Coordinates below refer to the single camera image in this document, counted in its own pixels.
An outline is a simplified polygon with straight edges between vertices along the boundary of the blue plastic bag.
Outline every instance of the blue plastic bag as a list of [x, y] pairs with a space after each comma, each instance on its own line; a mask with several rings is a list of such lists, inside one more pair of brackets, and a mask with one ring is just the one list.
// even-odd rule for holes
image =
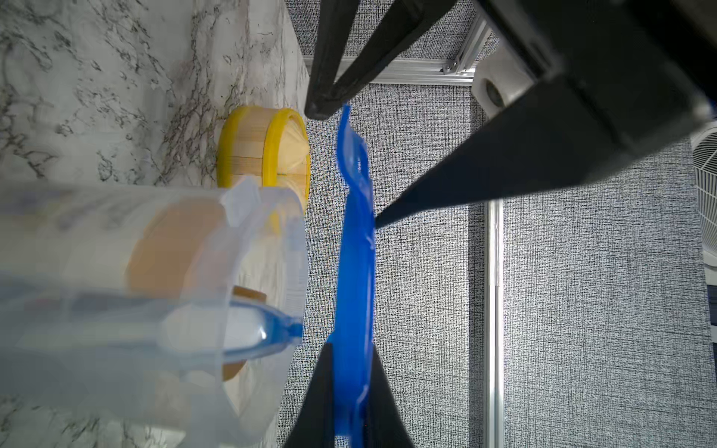
[[336, 287], [333, 344], [334, 432], [363, 448], [373, 356], [376, 241], [374, 190], [366, 142], [348, 124], [343, 106], [336, 158], [348, 185]]

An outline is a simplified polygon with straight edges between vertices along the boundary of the yellow wooden bucket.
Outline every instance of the yellow wooden bucket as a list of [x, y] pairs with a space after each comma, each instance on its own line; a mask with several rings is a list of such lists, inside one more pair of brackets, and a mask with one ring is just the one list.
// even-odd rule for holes
[[218, 187], [231, 188], [241, 176], [259, 176], [262, 186], [293, 190], [306, 211], [310, 173], [308, 136], [298, 112], [242, 106], [229, 114], [219, 137]]

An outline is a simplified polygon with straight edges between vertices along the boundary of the transparent plastic cup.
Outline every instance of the transparent plastic cup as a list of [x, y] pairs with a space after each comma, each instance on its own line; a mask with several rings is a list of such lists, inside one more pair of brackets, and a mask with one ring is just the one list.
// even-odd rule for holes
[[[178, 204], [201, 204], [214, 221], [196, 227]], [[186, 261], [168, 269], [155, 253], [182, 238], [167, 219], [205, 233], [176, 241], [194, 251], [182, 275]], [[307, 266], [294, 193], [252, 181], [229, 191], [0, 184], [0, 231], [0, 394], [179, 429], [187, 446], [261, 439], [301, 336]], [[138, 266], [160, 280], [138, 280]]]

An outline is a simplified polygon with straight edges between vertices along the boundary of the white marble countertop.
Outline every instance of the white marble countertop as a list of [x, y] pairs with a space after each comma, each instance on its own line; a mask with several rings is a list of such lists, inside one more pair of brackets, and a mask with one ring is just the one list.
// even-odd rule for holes
[[[249, 104], [303, 112], [308, 84], [282, 0], [7, 0], [0, 49], [6, 178], [211, 187], [228, 114]], [[0, 447], [181, 438], [0, 399]]]

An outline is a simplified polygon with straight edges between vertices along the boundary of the gray textured wall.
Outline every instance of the gray textured wall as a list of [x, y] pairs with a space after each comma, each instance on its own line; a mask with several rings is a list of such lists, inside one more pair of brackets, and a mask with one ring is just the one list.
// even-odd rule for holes
[[683, 142], [505, 202], [507, 447], [717, 447], [693, 184]]
[[[466, 87], [370, 85], [351, 103], [351, 124], [369, 147], [376, 210], [484, 120]], [[280, 443], [333, 328], [346, 195], [334, 153], [338, 114], [307, 124], [306, 328], [282, 401]], [[408, 218], [377, 232], [376, 251], [374, 341], [408, 432], [417, 447], [475, 446], [483, 430], [483, 207]]]

